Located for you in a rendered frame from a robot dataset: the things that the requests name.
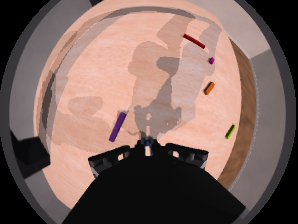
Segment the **orange rod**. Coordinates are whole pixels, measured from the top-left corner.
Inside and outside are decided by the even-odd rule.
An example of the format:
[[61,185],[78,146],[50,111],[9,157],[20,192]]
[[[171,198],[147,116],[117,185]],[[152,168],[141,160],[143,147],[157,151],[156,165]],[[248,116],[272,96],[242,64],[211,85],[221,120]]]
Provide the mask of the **orange rod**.
[[213,89],[214,86],[215,86],[214,82],[210,82],[210,84],[204,90],[204,94],[205,95],[208,95],[211,92],[211,90]]

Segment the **small magenta block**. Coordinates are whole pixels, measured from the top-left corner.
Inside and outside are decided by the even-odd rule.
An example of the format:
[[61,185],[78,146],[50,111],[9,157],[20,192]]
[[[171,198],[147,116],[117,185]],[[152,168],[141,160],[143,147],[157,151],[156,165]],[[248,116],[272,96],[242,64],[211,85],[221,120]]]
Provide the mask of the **small magenta block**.
[[214,60],[215,60],[215,59],[214,59],[213,57],[210,58],[209,63],[210,63],[210,64],[213,64]]

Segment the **dark red rod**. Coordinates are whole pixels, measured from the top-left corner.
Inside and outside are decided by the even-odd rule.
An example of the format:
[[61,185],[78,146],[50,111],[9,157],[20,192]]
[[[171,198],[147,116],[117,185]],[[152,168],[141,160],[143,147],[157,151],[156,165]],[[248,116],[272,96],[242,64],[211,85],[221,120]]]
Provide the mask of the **dark red rod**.
[[184,34],[183,36],[184,38],[188,39],[189,41],[195,43],[196,45],[200,46],[201,48],[205,48],[205,45],[202,44],[201,42],[197,41],[196,39],[192,38],[191,36],[187,35],[187,34]]

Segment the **purple rod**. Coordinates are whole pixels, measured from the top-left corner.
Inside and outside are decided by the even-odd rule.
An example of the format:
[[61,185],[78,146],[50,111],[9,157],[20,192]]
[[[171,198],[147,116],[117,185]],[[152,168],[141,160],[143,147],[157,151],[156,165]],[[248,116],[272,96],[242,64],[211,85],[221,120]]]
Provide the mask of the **purple rod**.
[[120,115],[119,115],[119,117],[118,117],[118,119],[117,119],[117,121],[115,123],[115,126],[114,126],[114,128],[112,130],[112,133],[111,133],[111,135],[109,137],[109,141],[111,141],[112,143],[115,141],[116,136],[117,136],[117,134],[118,134],[118,132],[119,132],[121,126],[122,126],[122,123],[123,123],[126,115],[127,114],[125,114],[123,112],[120,113]]

